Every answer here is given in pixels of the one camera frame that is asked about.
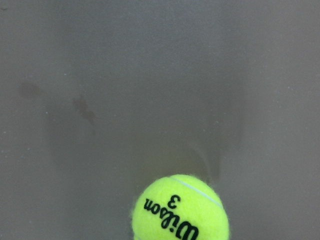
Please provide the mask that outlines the yellow Wilson tennis ball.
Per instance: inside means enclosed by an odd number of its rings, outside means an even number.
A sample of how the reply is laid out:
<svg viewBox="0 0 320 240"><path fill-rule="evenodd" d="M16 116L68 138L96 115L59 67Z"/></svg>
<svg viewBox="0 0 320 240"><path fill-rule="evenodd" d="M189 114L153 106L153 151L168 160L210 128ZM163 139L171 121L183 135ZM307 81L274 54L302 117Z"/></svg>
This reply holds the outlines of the yellow Wilson tennis ball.
<svg viewBox="0 0 320 240"><path fill-rule="evenodd" d="M135 240L228 240L229 219L219 195L185 174L149 185L132 211Z"/></svg>

